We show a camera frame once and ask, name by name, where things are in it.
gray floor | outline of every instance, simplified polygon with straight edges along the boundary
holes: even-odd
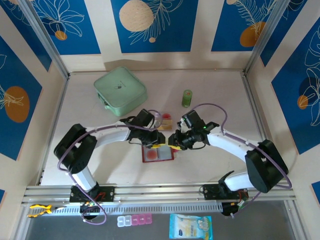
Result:
[[[215,240],[294,240],[293,231],[281,201],[254,202],[235,219],[221,213],[212,216]],[[104,225],[92,226],[79,216],[44,215],[31,220],[27,240],[166,240],[169,214],[153,214],[152,224],[117,227],[117,215],[109,215]]]

small box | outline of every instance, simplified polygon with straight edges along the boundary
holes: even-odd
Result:
[[[131,216],[131,225],[132,226],[139,225],[139,215],[132,215]]]
[[[148,98],[146,86],[124,66],[96,80],[94,87],[104,107],[118,117],[130,113]]]
[[[143,163],[161,162],[175,159],[174,152],[169,146],[161,146],[158,148],[147,148],[142,146],[141,148]]]
[[[118,217],[116,218],[116,220],[117,220],[117,226],[118,226],[119,228],[122,228],[122,227],[125,226],[125,217],[124,217],[124,216],[118,216]]]
[[[138,215],[138,224],[139,225],[145,225],[146,224],[146,216],[144,214]]]
[[[145,214],[145,224],[152,224],[152,214],[151,213]]]
[[[126,227],[130,227],[131,226],[131,215],[124,216],[124,225]]]

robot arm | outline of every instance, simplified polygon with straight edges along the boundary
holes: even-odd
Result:
[[[137,116],[121,119],[114,124],[103,127],[84,128],[80,124],[75,124],[56,146],[54,154],[60,159],[76,139],[85,133],[92,132],[80,141],[79,146],[74,146],[61,163],[83,190],[92,197],[96,197],[99,193],[99,185],[88,168],[88,162],[94,149],[102,145],[132,139],[139,139],[141,144],[147,148],[153,145],[164,145],[166,142],[165,136],[158,130],[150,131],[134,127],[147,127],[153,119],[154,116],[143,109]]]
[[[218,188],[222,198],[226,198],[228,193],[247,188],[256,188],[262,193],[267,193],[283,178],[271,162],[263,160],[264,156],[256,148],[267,153],[286,174],[288,173],[288,168],[278,150],[269,140],[257,142],[225,130],[222,132],[219,125],[214,122],[205,124],[194,110],[185,114],[181,122],[178,122],[178,126],[180,130],[176,130],[169,137],[169,146],[187,150],[193,149],[194,143],[203,142],[235,155],[246,164],[247,172],[232,174],[232,171],[219,181]]]

plastic snack bag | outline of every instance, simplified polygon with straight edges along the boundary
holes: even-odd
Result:
[[[171,214],[169,238],[214,240],[211,216]]]

mint green case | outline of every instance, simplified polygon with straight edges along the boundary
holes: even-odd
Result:
[[[121,117],[147,100],[146,86],[124,66],[117,67],[94,82],[106,109]]]

